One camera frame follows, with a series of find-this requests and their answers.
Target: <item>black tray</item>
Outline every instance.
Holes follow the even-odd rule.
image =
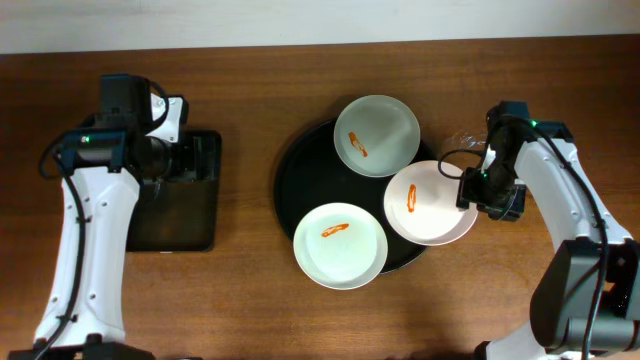
[[[307,131],[283,156],[273,189],[280,225],[293,241],[298,223],[316,207],[333,202],[359,206],[380,222],[387,236],[389,253],[382,273],[396,270],[420,256],[426,247],[398,235],[384,215],[384,192],[392,176],[362,176],[340,160],[333,145],[335,124],[334,119]],[[435,160],[435,156],[421,142],[411,162],[423,160]]]
[[[202,158],[182,159],[193,171],[140,189],[129,225],[129,252],[200,252],[213,248],[222,139],[212,130],[187,130],[182,136],[185,149],[198,146]],[[190,180],[194,176],[204,178]]]

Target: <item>wooden tabletop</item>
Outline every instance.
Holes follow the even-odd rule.
[[[278,225],[271,189],[284,150],[367,94],[406,103],[436,151],[456,133],[485,133],[484,114],[500,100],[523,100],[533,117],[566,122],[598,194],[640,236],[639,44],[621,36],[0,56],[0,356],[31,346],[53,280],[62,196],[36,162],[55,135],[98,110],[101,74],[143,75],[184,94],[189,127],[223,139],[213,251],[126,256],[128,344],[161,359],[453,359],[527,321],[553,256],[533,199],[517,223],[481,215],[459,241],[335,291],[298,268]]]

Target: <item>cable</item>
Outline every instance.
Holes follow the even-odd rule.
[[[73,309],[75,308],[76,301],[78,300],[78,292],[80,291],[80,279],[82,277],[82,263],[84,262],[84,248],[85,248],[85,240],[86,240],[87,221],[85,219],[84,209],[82,208],[82,201],[80,200],[78,189],[76,189],[76,186],[73,184],[73,181],[71,180],[71,177],[69,176],[69,174],[67,174],[66,171],[64,170],[64,167],[60,159],[58,159],[56,155],[53,155],[53,160],[56,162],[56,165],[58,165],[60,174],[62,175],[64,182],[67,184],[67,187],[71,192],[71,196],[73,197],[73,202],[75,203],[75,206],[78,212],[78,217],[77,217],[78,227],[79,227],[78,254],[76,256],[76,268],[75,268],[75,274],[73,277],[73,286],[71,288],[71,295],[69,297],[69,302],[67,303],[67,309],[65,310],[64,315],[58,317],[60,319],[60,324],[58,325],[56,330],[53,332],[53,334],[49,337],[49,339],[47,339],[47,342],[45,343],[45,345],[34,356],[34,360],[39,360],[44,356],[44,354],[49,350],[49,348],[53,345],[53,343],[55,343],[56,340],[58,340],[58,338],[60,337],[60,335],[62,335],[62,332],[69,324],[69,321],[71,321],[73,317]]]
[[[447,179],[452,179],[452,180],[462,180],[462,178],[464,177],[464,175],[460,175],[460,176],[453,176],[453,175],[449,175],[447,173],[445,173],[442,170],[442,162],[444,161],[444,159],[447,158],[447,156],[449,155],[453,155],[456,153],[468,153],[468,154],[473,154],[473,155],[477,155],[480,156],[481,158],[484,158],[484,152],[480,151],[480,150],[469,150],[469,149],[456,149],[456,150],[451,150],[447,153],[445,153],[444,155],[442,155],[440,157],[440,160],[438,160],[438,171],[440,172],[440,174],[442,174],[442,176],[446,177]]]
[[[164,113],[160,115],[160,117],[157,118],[156,120],[152,119],[153,125],[151,126],[151,130],[147,131],[146,133],[150,133],[155,129],[159,128],[160,126],[162,126],[162,124],[164,124],[164,121],[167,119],[167,116],[169,115],[169,97],[167,96],[167,93],[165,93],[164,89],[160,85],[158,85],[158,83],[156,83],[155,81],[149,80],[149,85],[151,86],[151,88],[153,88],[155,91],[158,92],[158,95],[160,95],[160,97],[162,98],[162,101],[164,101]]]
[[[65,136],[67,136],[68,134],[70,134],[72,132],[82,131],[82,130],[84,130],[83,128],[93,126],[93,124],[95,123],[95,119],[96,119],[97,115],[98,114],[91,114],[91,115],[87,116],[80,123],[78,128],[63,132],[62,134],[58,135],[55,139],[53,139],[53,141],[51,143],[49,143],[49,145],[47,145],[45,150],[42,152],[42,155],[40,155],[40,160],[38,160],[38,173],[40,173],[40,176],[42,176],[45,180],[53,180],[53,179],[57,179],[57,178],[59,178],[61,176],[60,174],[58,174],[58,175],[50,175],[44,169],[44,162],[47,160],[47,157],[49,157],[49,155],[51,154],[51,151],[53,151],[53,149],[56,147],[56,145],[58,145],[60,143],[60,141],[62,141],[62,139],[64,139]]]
[[[549,147],[551,147],[551,150],[553,150],[558,160],[560,160],[560,163],[562,164],[564,169],[569,172],[571,177],[573,177],[575,182],[578,184],[578,186],[584,193],[585,197],[587,198],[587,201],[591,206],[591,210],[593,210],[593,215],[596,220],[595,226],[600,232],[600,241],[602,243],[602,251],[600,252],[600,261],[599,261],[596,289],[593,292],[593,297],[591,299],[591,308],[589,310],[589,318],[587,319],[587,327],[585,329],[584,339],[582,341],[582,360],[588,360],[589,353],[591,352],[591,335],[593,334],[593,326],[595,324],[596,317],[598,316],[598,308],[600,307],[600,301],[602,300],[602,292],[604,291],[604,284],[607,277],[607,264],[609,263],[609,239],[607,237],[607,231],[605,228],[604,219],[600,214],[600,210],[598,209],[598,204],[596,203],[596,200],[593,197],[593,194],[587,187],[587,184],[584,182],[584,180],[582,180],[580,175],[578,175],[578,173],[575,171],[573,166],[571,166],[571,163],[567,161],[564,158],[564,156],[562,156],[562,153],[560,152],[560,150],[558,150],[556,145],[553,143],[553,141],[551,140],[551,138],[549,138],[547,134],[545,134],[540,129],[533,126],[531,121],[525,120],[523,118],[505,115],[502,117],[502,119],[505,119],[507,121],[518,121],[518,122],[526,123],[530,129],[532,129],[536,134],[540,135],[540,137],[542,137],[549,144]]]

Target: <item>white wall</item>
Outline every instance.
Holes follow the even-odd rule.
[[[0,53],[640,33],[640,0],[0,0]]]

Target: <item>wood grain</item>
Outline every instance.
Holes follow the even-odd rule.
[[[485,131],[499,100],[567,123],[605,204],[640,234],[639,36],[439,41],[0,56],[0,354],[28,348],[59,243],[59,183],[41,180],[44,146],[98,108],[101,74],[128,72],[182,93],[189,126],[223,139],[216,247],[128,254],[128,343],[161,359],[452,359],[527,320],[552,258],[533,199],[515,224],[481,216],[357,290],[322,288],[298,269],[271,186],[294,135],[350,101],[386,94],[418,117],[435,149]],[[454,158],[457,164],[466,159]],[[637,358],[637,354],[612,359]]]

